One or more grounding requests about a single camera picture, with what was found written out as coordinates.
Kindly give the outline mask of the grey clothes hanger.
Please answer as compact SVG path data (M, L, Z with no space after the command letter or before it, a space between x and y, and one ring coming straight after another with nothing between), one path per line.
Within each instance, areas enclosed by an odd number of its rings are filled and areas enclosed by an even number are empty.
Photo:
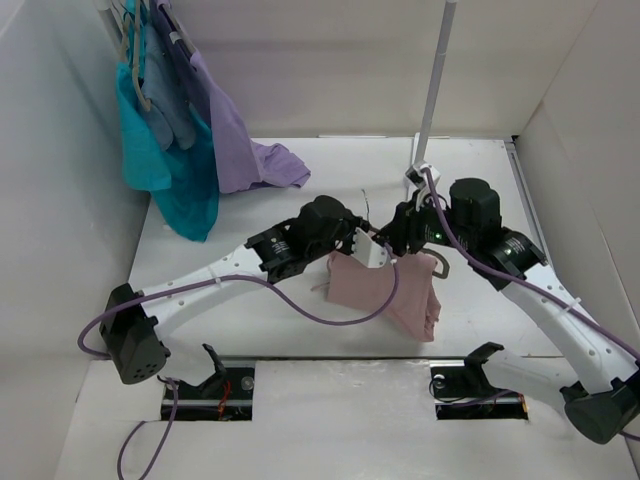
M451 267L445 256L429 248L423 248L421 252L436 260L436 269L433 271L433 276L440 280L446 280L449 277Z

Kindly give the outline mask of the pink trousers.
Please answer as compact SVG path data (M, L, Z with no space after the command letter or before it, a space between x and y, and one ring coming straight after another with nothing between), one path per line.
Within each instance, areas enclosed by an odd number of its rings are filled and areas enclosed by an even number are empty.
M438 266L436 257L418 253L398 257L395 265L374 269L351 256L333 252L326 262L326 300L367 313L390 300L382 315L413 339L430 343L441 313L433 285Z

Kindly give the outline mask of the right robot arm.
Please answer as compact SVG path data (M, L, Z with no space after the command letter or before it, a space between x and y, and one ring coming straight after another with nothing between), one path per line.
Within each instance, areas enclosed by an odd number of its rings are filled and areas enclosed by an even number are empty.
M442 207L424 179L397 205L376 242L398 256L431 243L456 249L471 268L518 306L561 352L569 373L536 366L488 342L465 359L462 381L473 393L517 391L564 412L584 437L606 444L639 415L639 353L601 327L562 285L542 251L502 224L500 197L481 179L455 181Z

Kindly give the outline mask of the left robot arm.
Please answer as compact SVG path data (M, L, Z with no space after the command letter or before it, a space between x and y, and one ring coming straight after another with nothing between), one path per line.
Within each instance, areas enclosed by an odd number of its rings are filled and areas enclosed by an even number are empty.
M114 288L99 333L125 385L159 374L171 353L164 341L198 315L259 287L298 276L335 252L366 267L386 263L370 224L337 199L320 195L299 214L251 236L221 259L165 285Z

